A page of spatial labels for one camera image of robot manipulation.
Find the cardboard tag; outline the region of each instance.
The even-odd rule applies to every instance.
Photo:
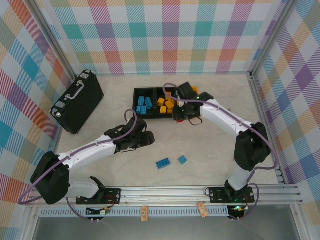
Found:
[[[141,207],[141,221],[147,222],[149,220],[149,207],[142,206]]]
[[[198,206],[199,212],[200,212],[200,214],[201,214],[201,216],[202,216],[203,218],[209,216],[209,212],[208,212],[208,210],[207,210],[207,208],[206,208],[206,206],[205,206],[205,204],[204,204],[203,201],[202,201],[202,202],[199,202],[199,203],[197,204],[197,206]]]

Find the yellow block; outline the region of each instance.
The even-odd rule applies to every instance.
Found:
[[[174,107],[175,107],[175,105],[172,103],[172,101],[166,101],[165,102],[165,105],[166,105],[166,107],[169,109],[169,110],[171,110],[171,109],[174,109]]]
[[[164,100],[163,98],[159,98],[159,99],[158,99],[158,102],[157,102],[157,105],[158,105],[159,107],[162,107],[162,106],[164,105],[164,103],[165,103],[165,100]]]
[[[199,94],[199,91],[198,91],[198,87],[197,87],[197,86],[193,86],[192,89],[193,89],[193,91],[196,92],[196,94]]]
[[[160,113],[161,113],[161,114],[166,114],[166,113],[167,113],[167,107],[166,107],[166,106],[162,106],[162,107],[160,108]]]
[[[169,101],[169,100],[171,100],[171,98],[168,97],[168,96],[165,96],[165,100],[166,100],[166,101]]]

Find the colorful plaid backdrop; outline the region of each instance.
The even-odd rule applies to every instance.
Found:
[[[0,3],[0,240],[16,239],[29,187],[60,127],[49,110],[71,83],[22,0]]]
[[[260,42],[260,45],[259,45],[259,48],[257,49],[257,51],[255,52],[255,55],[253,57],[253,60],[250,64],[250,67],[249,67],[249,71],[248,72],[251,72],[260,56],[260,53],[261,51],[264,49],[266,43],[268,42],[268,39],[269,39],[269,36],[270,36],[270,33],[273,31],[274,27],[276,26],[276,22],[279,18],[279,16],[281,15],[286,3],[287,3],[288,0],[281,0],[281,3],[280,5],[278,6],[278,9],[276,10],[273,18],[272,18],[272,21],[267,29],[267,31],[265,32],[263,38],[262,38],[262,41]]]
[[[37,0],[69,60],[52,12]],[[281,0],[50,0],[84,69],[98,74],[247,72]]]
[[[320,236],[319,1],[299,1],[257,77],[289,182]]]

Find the blue block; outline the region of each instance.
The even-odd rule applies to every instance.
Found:
[[[140,96],[138,100],[138,106],[143,106],[143,105],[145,105],[145,97]]]
[[[152,109],[152,102],[151,102],[150,97],[146,97],[144,101],[145,101],[146,108],[148,110]]]
[[[147,107],[146,106],[140,106],[140,114],[147,114]]]
[[[168,165],[170,165],[170,161],[168,158],[156,162],[156,166],[158,167],[158,169],[162,169]]]
[[[187,162],[187,158],[185,156],[181,156],[178,158],[178,161],[183,165]]]

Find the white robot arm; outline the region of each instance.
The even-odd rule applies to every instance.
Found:
[[[182,100],[195,101],[175,106],[173,119],[190,120],[202,117],[217,124],[235,139],[234,160],[237,166],[224,186],[230,201],[236,200],[248,185],[256,166],[264,162],[271,153],[267,144],[246,126],[250,126],[268,139],[265,126],[260,122],[252,124],[241,119],[206,92],[197,95],[188,82],[177,87],[174,95]]]
[[[45,202],[51,205],[64,197],[83,197],[94,198],[98,203],[105,196],[106,189],[96,177],[76,181],[72,178],[78,170],[101,158],[153,144],[155,138],[151,131],[147,131],[147,123],[139,117],[136,125],[134,122],[135,119],[131,118],[126,125],[110,129],[97,140],[75,150],[59,155],[52,151],[45,153],[31,177],[31,183],[37,181],[49,168],[60,163],[35,186]],[[130,134],[122,137],[132,128]]]

